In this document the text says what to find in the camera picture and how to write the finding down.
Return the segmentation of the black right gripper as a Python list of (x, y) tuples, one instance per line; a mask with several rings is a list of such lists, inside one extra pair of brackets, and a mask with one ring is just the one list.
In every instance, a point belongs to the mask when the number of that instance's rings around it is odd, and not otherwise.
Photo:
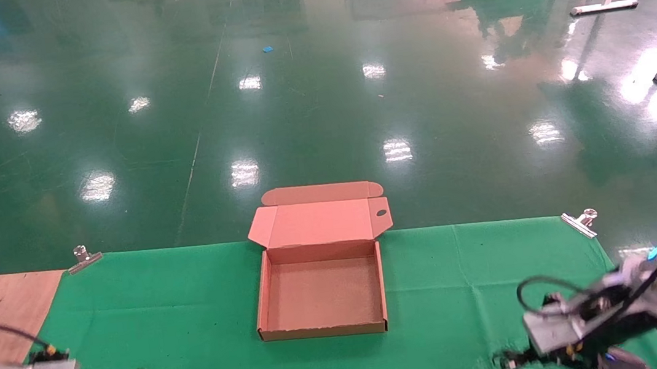
[(650, 369), (641, 357), (621, 344), (648, 331), (642, 323), (600, 327), (582, 337), (573, 331), (560, 332), (563, 348), (542, 354), (534, 347), (524, 351), (498, 352), (499, 369)]

